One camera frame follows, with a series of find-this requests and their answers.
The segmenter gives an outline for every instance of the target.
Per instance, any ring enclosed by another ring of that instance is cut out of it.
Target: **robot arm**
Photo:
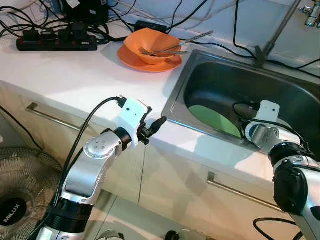
[[[277,109],[274,104],[262,101],[257,117],[261,111]],[[273,166],[275,202],[291,215],[307,240],[320,240],[320,164],[314,155],[302,146],[299,137],[276,125],[253,121],[245,132],[268,154]]]
[[[48,209],[46,226],[37,240],[84,239],[91,211],[114,160],[139,141],[148,144],[148,138],[166,122],[167,118],[162,117],[147,129],[144,120],[151,110],[135,99],[127,99],[116,119],[117,129],[107,129],[85,144],[67,174],[57,206]]]

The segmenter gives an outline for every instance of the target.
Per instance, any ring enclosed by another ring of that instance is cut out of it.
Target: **orange bowl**
[[[168,34],[150,28],[143,28],[130,34],[124,41],[124,45],[134,54],[136,54],[143,62],[150,65],[163,63],[167,59],[171,59],[174,55],[160,53],[157,56],[143,55],[139,48],[143,47],[149,52],[163,50],[172,45],[178,44],[181,41]],[[171,51],[180,51],[181,46],[177,46]]]

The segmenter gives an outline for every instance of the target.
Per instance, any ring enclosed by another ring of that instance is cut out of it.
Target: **white wall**
[[[131,5],[134,2],[134,0],[121,1]],[[214,30],[212,38],[207,38],[206,41],[209,40],[231,46],[235,20],[234,4],[236,0],[209,0],[194,16],[198,18],[205,16],[207,11],[210,11],[210,5],[213,1],[214,5],[211,12],[216,14],[211,19],[202,22],[201,25],[190,29],[190,31],[204,33],[209,30]],[[293,1],[294,0],[240,1],[237,43],[252,47],[252,49],[256,45],[263,47],[273,36]],[[137,0],[135,6],[154,16],[172,16],[179,2],[180,0]],[[201,0],[183,0],[176,15],[187,16],[201,2]],[[219,10],[229,5],[231,5],[231,7],[219,12]],[[304,7],[305,5],[312,6],[312,1],[302,0],[300,6]],[[115,9],[125,12],[128,10],[128,7],[119,4]],[[143,16],[134,10],[132,13],[136,16]],[[133,14],[127,15],[125,19],[134,23],[136,17],[134,17]],[[306,19],[306,15],[296,11],[278,39],[276,46],[270,55],[271,58],[278,60],[286,58],[287,63],[300,65],[320,57],[320,28],[305,26],[304,23]],[[181,20],[182,18],[175,18],[176,23]],[[199,23],[199,21],[188,20],[179,27],[186,29],[197,23]],[[173,30],[171,34],[181,37],[181,34],[187,33],[183,33],[177,28]],[[241,49],[238,49],[237,52],[245,54]]]

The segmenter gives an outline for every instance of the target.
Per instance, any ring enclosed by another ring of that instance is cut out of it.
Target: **metal utensil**
[[[188,51],[157,51],[156,53],[152,53],[147,51],[143,47],[140,47],[138,50],[143,55],[149,55],[149,56],[155,56],[156,54],[159,54],[159,53],[166,53],[166,54],[172,54],[172,55],[184,55],[189,53]]]
[[[168,50],[170,50],[170,49],[173,49],[173,48],[176,48],[176,47],[185,45],[185,44],[187,44],[187,43],[190,43],[190,42],[192,42],[192,41],[201,39],[201,38],[203,38],[203,37],[205,37],[205,36],[208,36],[208,35],[212,34],[213,32],[214,32],[214,31],[208,31],[208,32],[203,33],[203,34],[201,34],[201,35],[199,35],[199,36],[195,36],[195,37],[186,39],[186,40],[184,40],[184,41],[182,41],[182,42],[180,42],[180,43],[178,43],[178,44],[172,45],[172,46],[167,47],[167,48],[165,48],[165,49],[162,49],[162,50],[159,50],[159,51],[150,52],[150,55],[156,55],[157,53],[161,53],[161,52],[163,52],[163,51],[166,52],[166,51],[168,51]]]

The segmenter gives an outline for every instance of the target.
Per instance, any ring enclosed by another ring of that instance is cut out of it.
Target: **orange plate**
[[[157,65],[150,65],[143,62],[137,55],[130,51],[125,45],[118,50],[118,57],[127,66],[146,72],[160,73],[176,69],[182,64],[181,56],[176,55],[173,58],[165,60]]]

